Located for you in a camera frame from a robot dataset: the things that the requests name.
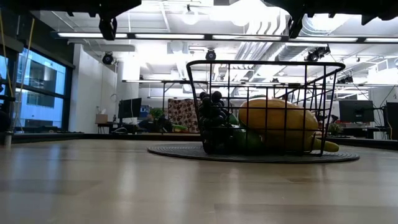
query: round woven mat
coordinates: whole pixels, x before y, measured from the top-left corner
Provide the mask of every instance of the round woven mat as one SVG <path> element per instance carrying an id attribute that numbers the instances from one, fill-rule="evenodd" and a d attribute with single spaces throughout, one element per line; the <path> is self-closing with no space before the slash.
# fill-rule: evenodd
<path id="1" fill-rule="evenodd" d="M 184 144 L 162 144 L 148 147 L 147 150 L 154 154 L 163 156 L 180 157 L 187 159 L 203 159 L 209 161 L 227 162 L 273 162 L 273 163 L 321 163 L 321 162 L 345 162 L 359 159 L 359 155 L 340 150 L 339 152 L 324 152 L 322 156 L 293 156 L 293 155 L 265 155 L 265 156 L 245 156 L 245 155 L 208 155 L 204 152 L 201 143 Z"/>

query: window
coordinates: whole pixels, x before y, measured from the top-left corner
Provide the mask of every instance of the window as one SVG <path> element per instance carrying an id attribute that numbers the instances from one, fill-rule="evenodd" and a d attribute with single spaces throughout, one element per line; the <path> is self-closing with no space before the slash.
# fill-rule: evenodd
<path id="1" fill-rule="evenodd" d="M 35 119 L 26 119 L 25 120 L 25 127 L 36 128 L 42 126 L 53 126 L 52 121 L 41 121 Z"/>
<path id="2" fill-rule="evenodd" d="M 40 127 L 43 125 L 52 125 L 61 128 L 62 109 L 62 98 L 34 93 L 29 90 L 22 90 L 20 111 L 21 126 Z"/>
<path id="3" fill-rule="evenodd" d="M 4 80 L 7 78 L 6 63 L 8 63 L 8 58 L 4 60 L 4 57 L 0 55 L 0 75 L 1 75 L 1 78 Z"/>
<path id="4" fill-rule="evenodd" d="M 27 94 L 27 104 L 54 108 L 54 97 L 38 93 Z"/>
<path id="5" fill-rule="evenodd" d="M 66 67 L 33 51 L 27 54 L 27 49 L 24 49 L 23 53 L 19 54 L 17 87 L 21 86 L 22 77 L 24 86 L 21 102 L 18 102 L 21 89 L 16 89 L 16 101 L 21 104 L 17 126 L 62 128 L 65 74 Z"/>
<path id="6" fill-rule="evenodd" d="M 32 51 L 29 52 L 26 62 L 26 55 L 26 49 L 19 54 L 17 82 L 22 82 L 22 72 L 26 63 L 24 85 L 63 95 L 66 67 Z"/>
<path id="7" fill-rule="evenodd" d="M 2 87 L 2 91 L 0 92 L 0 95 L 4 95 L 6 92 L 6 86 L 5 85 L 1 85 Z"/>

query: cardboard box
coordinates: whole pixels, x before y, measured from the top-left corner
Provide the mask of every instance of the cardboard box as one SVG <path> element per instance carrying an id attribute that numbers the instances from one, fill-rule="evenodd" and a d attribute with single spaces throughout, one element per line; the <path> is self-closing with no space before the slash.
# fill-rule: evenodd
<path id="1" fill-rule="evenodd" d="M 95 115 L 95 123 L 96 124 L 106 124 L 108 122 L 107 114 L 96 114 Z"/>

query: grapes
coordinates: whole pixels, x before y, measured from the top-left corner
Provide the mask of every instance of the grapes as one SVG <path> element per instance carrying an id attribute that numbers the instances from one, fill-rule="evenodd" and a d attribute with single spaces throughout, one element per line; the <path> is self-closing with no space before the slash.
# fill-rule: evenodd
<path id="1" fill-rule="evenodd" d="M 218 103 L 221 99 L 221 97 L 223 97 L 223 95 L 219 92 L 219 91 L 215 91 L 212 96 L 211 96 L 211 100 L 214 103 Z"/>
<path id="2" fill-rule="evenodd" d="M 206 94 L 206 92 L 201 92 L 200 95 L 199 95 L 199 98 L 200 98 L 201 100 L 203 100 L 203 95 L 205 95 L 205 94 Z"/>
<path id="3" fill-rule="evenodd" d="M 210 105 L 211 104 L 210 97 L 204 96 L 203 99 L 202 99 L 202 104 L 206 105 L 206 106 Z"/>
<path id="4" fill-rule="evenodd" d="M 226 119 L 229 111 L 222 108 L 224 106 L 224 101 L 220 100 L 222 97 L 223 95 L 218 91 L 215 91 L 211 97 L 205 92 L 199 95 L 202 103 L 198 107 L 198 125 L 201 129 L 204 150 L 208 154 L 225 153 L 230 150 L 233 129 L 227 128 Z"/>
<path id="5" fill-rule="evenodd" d="M 224 118 L 222 117 L 222 116 L 217 116 L 217 117 L 214 117 L 212 120 L 212 123 L 215 125 L 215 126 L 218 126 L 218 125 L 221 125 L 221 124 L 223 124 L 223 122 L 225 121 L 224 120 Z"/>
<path id="6" fill-rule="evenodd" d="M 224 113 L 224 111 L 222 111 L 222 109 L 221 109 L 221 111 L 219 112 L 219 115 L 220 115 L 221 117 L 223 117 L 223 119 L 226 119 L 226 114 Z"/>

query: black wire basket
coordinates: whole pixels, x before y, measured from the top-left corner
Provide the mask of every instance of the black wire basket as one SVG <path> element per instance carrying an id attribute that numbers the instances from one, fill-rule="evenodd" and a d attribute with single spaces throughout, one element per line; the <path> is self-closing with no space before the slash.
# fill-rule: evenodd
<path id="1" fill-rule="evenodd" d="M 195 91 L 194 82 L 197 80 L 192 75 L 192 67 L 197 66 L 208 68 L 210 74 L 206 92 L 200 95 Z M 288 68 L 288 71 L 290 68 L 296 71 L 301 69 L 304 82 L 282 83 L 278 77 L 273 77 L 275 79 L 271 83 L 231 80 L 231 70 L 249 69 L 255 75 L 254 71 L 261 66 Z M 222 81 L 216 80 L 216 77 L 220 79 L 221 73 L 215 73 L 215 70 L 219 71 L 220 68 L 226 70 Z M 342 63 L 330 62 L 189 62 L 187 72 L 205 152 L 321 156 L 330 123 L 336 76 L 344 68 Z M 227 93 L 222 95 L 214 91 L 215 88 Z M 253 96 L 256 91 L 265 94 Z M 202 100 L 201 105 L 198 104 L 198 98 Z"/>

